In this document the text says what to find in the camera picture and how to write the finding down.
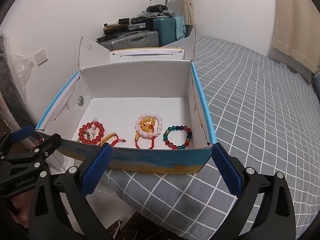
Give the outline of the person's hand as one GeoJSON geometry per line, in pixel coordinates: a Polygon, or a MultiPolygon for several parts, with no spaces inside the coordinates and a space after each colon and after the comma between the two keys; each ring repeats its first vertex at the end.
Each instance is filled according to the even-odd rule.
{"type": "Polygon", "coordinates": [[[16,223],[26,229],[29,228],[29,211],[33,200],[33,193],[34,191],[31,190],[11,199],[14,208],[16,208],[18,212],[16,214],[10,212],[10,214],[16,223]]]}

